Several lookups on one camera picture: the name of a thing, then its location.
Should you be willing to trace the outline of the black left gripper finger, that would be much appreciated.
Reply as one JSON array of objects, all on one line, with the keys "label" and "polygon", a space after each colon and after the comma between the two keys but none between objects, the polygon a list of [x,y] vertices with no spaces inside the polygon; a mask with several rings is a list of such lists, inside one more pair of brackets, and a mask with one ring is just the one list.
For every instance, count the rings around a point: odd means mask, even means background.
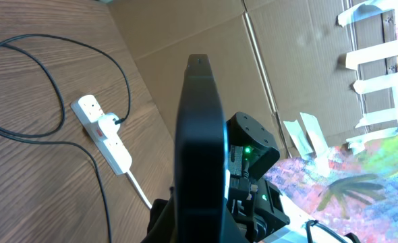
[{"label": "black left gripper finger", "polygon": [[150,210],[150,221],[142,243],[174,242],[175,211],[173,199],[156,199]]}]

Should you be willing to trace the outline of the black Galaxy smartphone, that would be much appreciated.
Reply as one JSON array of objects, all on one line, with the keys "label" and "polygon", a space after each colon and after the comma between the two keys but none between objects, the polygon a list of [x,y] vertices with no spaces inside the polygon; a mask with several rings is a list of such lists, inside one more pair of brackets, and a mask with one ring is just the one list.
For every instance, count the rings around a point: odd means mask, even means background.
[{"label": "black Galaxy smartphone", "polygon": [[208,56],[188,57],[175,132],[175,214],[179,242],[220,242],[227,136]]}]

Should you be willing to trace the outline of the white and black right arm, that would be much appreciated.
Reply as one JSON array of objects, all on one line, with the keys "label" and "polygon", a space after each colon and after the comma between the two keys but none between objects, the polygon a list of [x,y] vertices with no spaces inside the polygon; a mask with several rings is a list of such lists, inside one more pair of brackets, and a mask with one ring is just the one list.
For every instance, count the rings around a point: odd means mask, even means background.
[{"label": "white and black right arm", "polygon": [[275,137],[253,117],[227,121],[229,196],[226,242],[358,242],[311,218],[263,177],[279,160]]}]

